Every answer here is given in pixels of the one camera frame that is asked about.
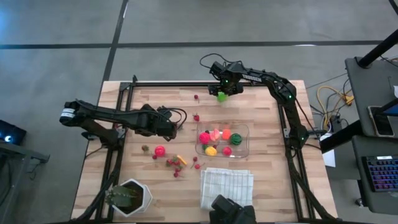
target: white hexagonal pot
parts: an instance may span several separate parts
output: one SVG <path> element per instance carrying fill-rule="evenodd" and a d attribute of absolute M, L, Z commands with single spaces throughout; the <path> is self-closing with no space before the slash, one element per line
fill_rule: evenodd
<path fill-rule="evenodd" d="M 139 185 L 140 187 L 142 187 L 144 195 L 142 196 L 142 205 L 141 205 L 139 208 L 135 209 L 134 211 L 132 211 L 132 212 L 130 212 L 130 213 L 128 213 L 128 214 L 124 213 L 124 212 L 123 212 L 122 210 L 120 210 L 117 206 L 112 205 L 112 207 L 113 207 L 116 211 L 120 212 L 120 213 L 121 213 L 122 215 L 124 215 L 125 217 L 129 217 L 129 216 L 131 216 L 132 214 L 135 214 L 135 213 L 142 213 L 142 212 L 145 212 L 145 211 L 147 210 L 147 208 L 148 208 L 150 202 L 152 201 L 152 194 L 150 193 L 150 191 L 149 191 L 149 189 L 148 189 L 148 186 L 143 185 L 143 184 L 141 184 L 140 182 L 138 182 L 138 181 L 136 181 L 136 180 L 134 180 L 134 179 L 129 179 L 129 180 L 123 182 L 123 183 L 121 184 L 121 186 L 126 185 L 126 184 L 128 184 L 128 183 L 130 183 L 130 182 L 134 182 L 134 183 L 136 183 L 137 185 Z"/>

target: striped dish towel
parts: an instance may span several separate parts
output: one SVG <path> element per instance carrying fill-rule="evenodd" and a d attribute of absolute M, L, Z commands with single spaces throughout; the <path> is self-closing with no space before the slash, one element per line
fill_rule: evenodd
<path fill-rule="evenodd" d="M 211 204 L 221 194 L 240 206 L 252 205 L 254 177 L 250 170 L 207 168 L 200 172 L 200 207 L 212 210 Z"/>

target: potted plant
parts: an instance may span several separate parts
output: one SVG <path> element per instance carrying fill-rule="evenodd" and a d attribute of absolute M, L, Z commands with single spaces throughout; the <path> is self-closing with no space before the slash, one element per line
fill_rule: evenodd
<path fill-rule="evenodd" d="M 148 186 L 129 179 L 121 185 L 106 191 L 105 202 L 125 217 L 147 210 L 152 201 L 152 194 Z"/>

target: wooden tabletop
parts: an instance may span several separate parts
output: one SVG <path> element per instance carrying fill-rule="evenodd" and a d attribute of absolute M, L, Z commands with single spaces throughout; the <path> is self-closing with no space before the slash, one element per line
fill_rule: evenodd
<path fill-rule="evenodd" d="M 298 101 L 313 124 L 304 82 L 291 82 L 297 88 Z M 116 107 L 119 84 L 120 82 L 104 82 L 99 106 Z M 194 95 L 199 96 L 199 101 L 193 99 Z M 134 87 L 131 108 L 140 108 L 145 103 L 153 108 L 166 106 L 184 109 L 188 118 L 183 129 L 170 142 L 158 136 L 144 137 L 134 134 L 131 130 L 127 132 L 119 183 L 134 178 L 148 185 L 153 200 L 145 213 L 125 218 L 115 212 L 114 222 L 208 221 L 208 211 L 200 209 L 200 171 L 190 169 L 194 156 L 198 156 L 200 163 L 206 163 L 203 169 L 247 169 L 254 174 L 253 205 L 258 222 L 297 220 L 277 103 L 266 87 L 244 87 L 242 94 L 230 96 L 223 103 L 217 102 L 216 97 L 209 95 L 207 87 Z M 242 159 L 199 156 L 195 151 L 197 122 L 192 116 L 195 113 L 200 115 L 201 121 L 233 121 L 247 124 L 250 129 L 249 156 Z M 309 129 L 300 110 L 299 114 L 302 124 Z M 172 120 L 178 119 L 179 115 L 173 115 Z M 101 124 L 110 127 L 109 123 Z M 308 142 L 317 145 L 314 140 Z M 188 162 L 188 167 L 181 172 L 183 177 L 173 176 L 174 170 L 165 166 L 166 158 L 153 160 L 150 154 L 144 154 L 141 150 L 143 144 L 148 145 L 152 152 L 158 145 L 165 146 L 167 157 L 181 155 Z M 99 147 L 98 141 L 92 141 L 87 153 Z M 105 157 L 106 149 L 103 149 L 86 159 L 72 218 L 81 215 L 98 193 Z M 326 210 L 337 217 L 321 152 L 305 146 L 303 157 L 312 192 Z M 301 191 L 300 198 L 305 217 L 308 217 Z"/>

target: keyboard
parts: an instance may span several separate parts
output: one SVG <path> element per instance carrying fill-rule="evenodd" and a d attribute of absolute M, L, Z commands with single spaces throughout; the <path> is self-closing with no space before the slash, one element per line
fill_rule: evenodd
<path fill-rule="evenodd" d="M 363 157 L 373 192 L 398 191 L 398 156 Z"/>

